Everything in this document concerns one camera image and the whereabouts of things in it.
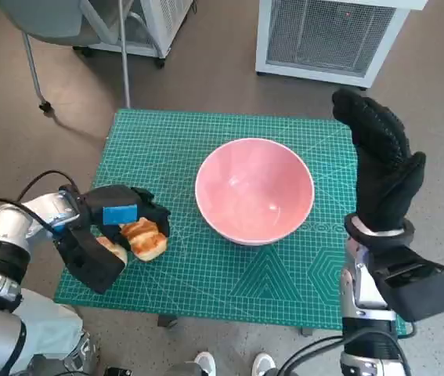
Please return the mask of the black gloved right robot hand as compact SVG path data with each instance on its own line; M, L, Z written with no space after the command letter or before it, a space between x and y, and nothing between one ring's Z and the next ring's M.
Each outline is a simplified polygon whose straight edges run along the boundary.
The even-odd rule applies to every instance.
M424 181L426 155L410 151L404 124L388 108L347 89L332 95L333 116L356 149L356 214L373 232L399 230Z

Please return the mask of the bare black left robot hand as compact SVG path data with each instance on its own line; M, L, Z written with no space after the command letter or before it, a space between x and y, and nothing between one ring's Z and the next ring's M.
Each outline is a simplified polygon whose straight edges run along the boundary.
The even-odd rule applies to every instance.
M102 186L77 198L81 218L97 226L113 244L130 251L129 241L121 234L120 225L138 222L141 218L155 222L160 233L169 237L168 217L171 212L154 201L154 195L143 188L125 185Z

